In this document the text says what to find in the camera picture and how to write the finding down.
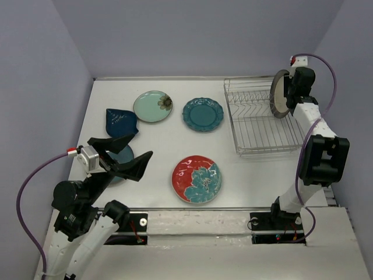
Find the cream plate with metallic rim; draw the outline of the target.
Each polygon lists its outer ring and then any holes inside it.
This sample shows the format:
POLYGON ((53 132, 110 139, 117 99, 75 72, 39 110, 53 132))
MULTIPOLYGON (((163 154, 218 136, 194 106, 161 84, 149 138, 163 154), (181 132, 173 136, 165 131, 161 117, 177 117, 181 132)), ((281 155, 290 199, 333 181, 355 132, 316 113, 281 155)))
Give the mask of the cream plate with metallic rim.
POLYGON ((274 117, 284 118, 289 109, 286 106, 286 97, 285 93, 285 77, 289 75, 289 71, 282 69, 280 70, 273 78, 272 84, 270 87, 270 109, 274 117))

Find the red plate with teal flower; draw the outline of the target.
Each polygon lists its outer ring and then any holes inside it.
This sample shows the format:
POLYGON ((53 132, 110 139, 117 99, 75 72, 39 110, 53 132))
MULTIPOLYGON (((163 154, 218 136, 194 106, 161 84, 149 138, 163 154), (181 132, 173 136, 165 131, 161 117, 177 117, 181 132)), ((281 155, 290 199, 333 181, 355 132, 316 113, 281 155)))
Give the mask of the red plate with teal flower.
POLYGON ((222 187, 222 173, 213 160, 200 155, 182 159, 174 168, 171 184, 177 196, 190 204, 213 201, 222 187))

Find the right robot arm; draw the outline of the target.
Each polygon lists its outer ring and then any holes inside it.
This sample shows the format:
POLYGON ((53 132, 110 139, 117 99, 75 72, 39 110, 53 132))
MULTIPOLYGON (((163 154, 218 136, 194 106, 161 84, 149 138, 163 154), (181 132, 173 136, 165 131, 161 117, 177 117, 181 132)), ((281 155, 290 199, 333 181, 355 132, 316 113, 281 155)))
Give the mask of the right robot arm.
POLYGON ((268 214, 269 224, 281 229, 295 222, 306 202, 322 187, 340 181, 350 143, 337 136, 319 111, 318 102, 310 95, 315 72, 297 67, 294 73, 282 69, 270 88, 270 109, 282 119, 291 114, 305 133, 294 184, 277 197, 268 214))

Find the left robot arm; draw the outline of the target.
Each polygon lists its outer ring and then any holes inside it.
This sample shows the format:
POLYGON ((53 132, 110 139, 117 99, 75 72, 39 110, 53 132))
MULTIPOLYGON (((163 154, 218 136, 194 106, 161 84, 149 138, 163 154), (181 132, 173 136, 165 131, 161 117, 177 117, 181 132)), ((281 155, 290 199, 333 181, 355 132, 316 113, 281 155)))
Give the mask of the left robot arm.
POLYGON ((116 231, 130 220, 130 209, 117 200, 108 202, 101 215, 94 203, 114 177, 139 181, 146 170, 152 151, 127 163, 119 163, 110 154, 120 153, 134 138, 90 138, 87 146, 66 151, 77 158, 87 174, 84 180, 58 183, 51 206, 58 212, 54 232, 40 279, 80 279, 89 262, 116 231))

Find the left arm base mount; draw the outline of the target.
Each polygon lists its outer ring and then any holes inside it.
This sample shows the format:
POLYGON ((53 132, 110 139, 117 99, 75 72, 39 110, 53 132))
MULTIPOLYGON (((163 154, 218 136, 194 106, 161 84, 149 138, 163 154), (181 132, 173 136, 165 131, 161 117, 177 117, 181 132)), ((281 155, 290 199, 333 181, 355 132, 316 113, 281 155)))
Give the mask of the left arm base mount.
POLYGON ((119 229, 108 238, 105 245, 145 246, 148 241, 147 224, 147 212, 131 212, 129 221, 125 225, 120 226, 119 229))

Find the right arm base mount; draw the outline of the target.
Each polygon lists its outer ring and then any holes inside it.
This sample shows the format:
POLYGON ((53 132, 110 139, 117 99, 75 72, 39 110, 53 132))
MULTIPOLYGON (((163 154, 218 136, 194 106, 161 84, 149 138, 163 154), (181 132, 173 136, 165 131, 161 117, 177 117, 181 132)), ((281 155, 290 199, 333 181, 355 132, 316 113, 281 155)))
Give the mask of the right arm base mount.
POLYGON ((288 219, 273 219, 270 212, 251 212, 247 228, 252 233, 252 244, 306 243, 301 224, 288 219))

